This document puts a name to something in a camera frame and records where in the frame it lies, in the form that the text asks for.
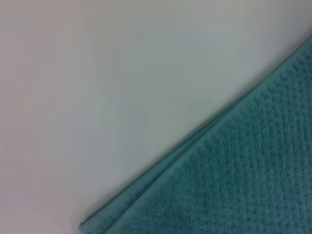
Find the towel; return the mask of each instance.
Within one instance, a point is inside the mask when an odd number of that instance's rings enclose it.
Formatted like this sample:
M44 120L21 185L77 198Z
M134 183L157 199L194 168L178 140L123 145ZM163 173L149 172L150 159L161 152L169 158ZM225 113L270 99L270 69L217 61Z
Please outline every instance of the towel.
M312 39L79 229L312 233Z

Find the white wall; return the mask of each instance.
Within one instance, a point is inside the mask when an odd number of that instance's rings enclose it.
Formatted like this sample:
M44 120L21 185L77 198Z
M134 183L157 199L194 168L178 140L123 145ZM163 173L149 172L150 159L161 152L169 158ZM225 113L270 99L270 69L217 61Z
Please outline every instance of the white wall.
M0 230L76 234L272 70L310 0L4 0Z

